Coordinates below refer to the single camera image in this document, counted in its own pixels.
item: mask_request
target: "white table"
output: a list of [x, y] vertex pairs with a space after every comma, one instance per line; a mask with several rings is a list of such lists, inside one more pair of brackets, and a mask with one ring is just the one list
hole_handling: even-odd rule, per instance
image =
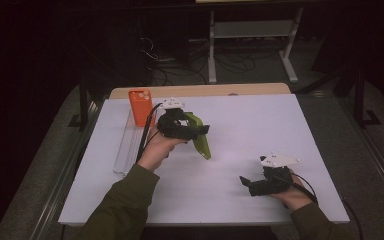
[[[154, 98], [154, 104], [165, 98]], [[316, 191], [334, 222], [349, 218], [326, 170], [295, 95], [182, 97], [185, 111], [210, 125], [212, 158], [192, 143], [180, 145], [157, 169], [161, 179], [149, 208], [149, 226], [273, 225], [290, 223], [289, 210], [267, 196], [251, 197], [239, 176], [262, 179], [259, 157], [276, 153], [301, 159], [291, 168]], [[130, 105], [107, 100], [65, 202], [59, 222], [82, 225], [111, 185]]]

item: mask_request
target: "sleeve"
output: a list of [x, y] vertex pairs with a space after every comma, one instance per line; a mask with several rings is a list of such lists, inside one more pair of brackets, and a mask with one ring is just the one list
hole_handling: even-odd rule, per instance
[[158, 180], [154, 173], [133, 165], [123, 180], [113, 184], [74, 239], [139, 239]]
[[296, 210], [291, 218], [302, 240], [354, 240], [344, 226], [329, 221], [315, 203]]

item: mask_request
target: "floor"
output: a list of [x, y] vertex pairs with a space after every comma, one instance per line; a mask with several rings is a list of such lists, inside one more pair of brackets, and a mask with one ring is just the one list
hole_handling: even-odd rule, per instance
[[[206, 49], [194, 41], [194, 49]], [[217, 84], [284, 82], [299, 90], [324, 76], [311, 71], [321, 41], [298, 39], [290, 55], [298, 83], [292, 84], [281, 64], [282, 39], [244, 39], [217, 43]], [[194, 85], [208, 81], [207, 59], [200, 51], [189, 65], [162, 56], [153, 71], [153, 85]], [[352, 117], [353, 92], [338, 98], [332, 80], [308, 94], [297, 95], [310, 129], [338, 192], [344, 198], [351, 222], [345, 224], [366, 240], [384, 239], [384, 99], [366, 84], [365, 108], [373, 110], [381, 125], [362, 130]], [[79, 91], [73, 89], [61, 106], [48, 135], [0, 225], [0, 239], [70, 239], [78, 228], [63, 227], [57, 220], [76, 163], [93, 130], [100, 104], [89, 108], [90, 124], [79, 131], [70, 127], [78, 115]], [[293, 226], [273, 226], [279, 239], [298, 239]]]

